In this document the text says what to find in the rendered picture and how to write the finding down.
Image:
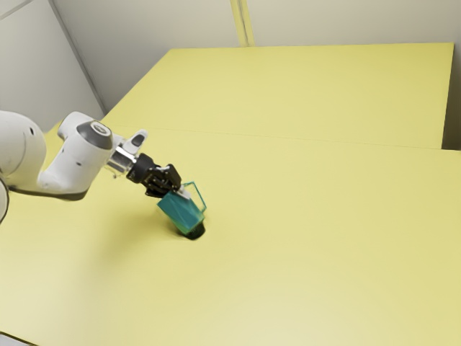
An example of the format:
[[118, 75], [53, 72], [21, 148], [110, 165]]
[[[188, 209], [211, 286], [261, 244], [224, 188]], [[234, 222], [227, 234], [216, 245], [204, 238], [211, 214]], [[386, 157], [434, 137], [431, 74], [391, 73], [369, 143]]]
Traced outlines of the teal faceted mug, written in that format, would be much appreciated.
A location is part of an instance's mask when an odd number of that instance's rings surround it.
[[207, 205], [194, 181], [185, 182], [178, 191], [168, 192], [157, 206], [185, 238], [195, 240], [205, 233]]

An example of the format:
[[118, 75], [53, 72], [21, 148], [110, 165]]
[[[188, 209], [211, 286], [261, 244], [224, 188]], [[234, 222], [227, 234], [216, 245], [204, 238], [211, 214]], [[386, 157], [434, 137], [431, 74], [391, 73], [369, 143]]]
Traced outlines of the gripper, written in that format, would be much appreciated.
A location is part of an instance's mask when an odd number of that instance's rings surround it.
[[168, 192], [189, 200], [190, 193], [182, 184], [181, 176], [173, 164], [160, 167], [146, 154], [140, 154], [133, 167], [127, 173], [127, 179], [135, 184], [142, 184], [150, 190], [161, 190], [163, 195]]

